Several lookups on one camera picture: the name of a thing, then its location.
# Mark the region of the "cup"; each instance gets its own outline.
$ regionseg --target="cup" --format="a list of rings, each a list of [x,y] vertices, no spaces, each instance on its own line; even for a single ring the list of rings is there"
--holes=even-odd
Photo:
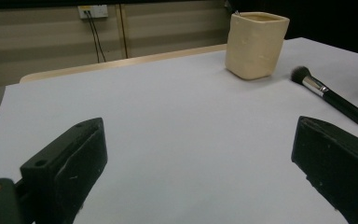
[[[232,14],[226,68],[243,79],[272,75],[289,21],[265,12]]]

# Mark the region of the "electrical outlet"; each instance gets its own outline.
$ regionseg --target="electrical outlet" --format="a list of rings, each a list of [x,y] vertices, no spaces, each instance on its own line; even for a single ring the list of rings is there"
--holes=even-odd
[[[86,11],[89,11],[92,18],[103,18],[108,17],[107,5],[97,5],[97,6],[80,6],[77,7],[79,10],[80,19],[86,19]]]

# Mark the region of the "beige wall panel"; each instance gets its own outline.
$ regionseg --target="beige wall panel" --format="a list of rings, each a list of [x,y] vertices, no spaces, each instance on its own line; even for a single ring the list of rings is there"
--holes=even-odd
[[[95,19],[107,61],[122,59],[114,6]],[[77,7],[0,10],[0,86],[36,72],[97,63],[90,25]]]
[[[125,5],[129,57],[227,43],[223,0]]]

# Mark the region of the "brush handle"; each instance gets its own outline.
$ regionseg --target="brush handle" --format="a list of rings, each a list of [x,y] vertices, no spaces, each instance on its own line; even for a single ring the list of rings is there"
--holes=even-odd
[[[323,98],[327,103],[358,124],[358,107],[330,90],[324,93]]]

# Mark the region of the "black cable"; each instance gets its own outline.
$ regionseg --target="black cable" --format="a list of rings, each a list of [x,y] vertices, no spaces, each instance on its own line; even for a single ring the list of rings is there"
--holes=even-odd
[[[89,16],[91,17],[91,23],[92,23],[92,26],[94,27],[95,34],[97,35],[98,46],[100,47],[101,54],[103,55],[103,61],[106,62],[106,59],[105,59],[104,54],[103,54],[103,49],[101,48],[100,37],[98,37],[98,31],[97,31],[97,28],[95,27],[95,24],[94,24],[94,19],[92,18],[91,14],[89,14]]]
[[[91,14],[89,11],[84,11],[84,13],[86,14],[87,16],[87,19],[89,21],[89,27],[91,28],[91,31],[92,31],[92,36],[94,37],[94,46],[95,46],[95,51],[97,53],[97,60],[98,60],[98,63],[100,62],[100,55],[98,53],[98,49],[97,49],[97,41],[95,40],[95,34],[94,34],[94,29],[92,28],[92,25],[91,25]]]

